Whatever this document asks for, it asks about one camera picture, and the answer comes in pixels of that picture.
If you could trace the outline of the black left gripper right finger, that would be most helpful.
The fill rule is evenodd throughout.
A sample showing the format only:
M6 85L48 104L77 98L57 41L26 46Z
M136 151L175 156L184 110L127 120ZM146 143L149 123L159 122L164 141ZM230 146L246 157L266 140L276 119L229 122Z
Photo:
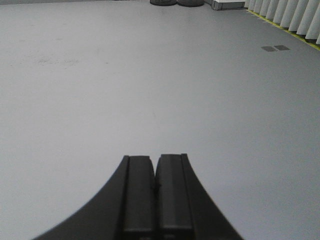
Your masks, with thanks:
M156 168L160 240L240 240L196 176L187 154L163 154Z

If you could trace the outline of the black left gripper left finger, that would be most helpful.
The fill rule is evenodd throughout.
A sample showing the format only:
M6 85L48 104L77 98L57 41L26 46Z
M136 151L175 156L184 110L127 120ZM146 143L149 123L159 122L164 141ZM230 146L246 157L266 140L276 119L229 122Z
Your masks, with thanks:
M154 177L149 156L124 156L89 202L37 239L155 239Z

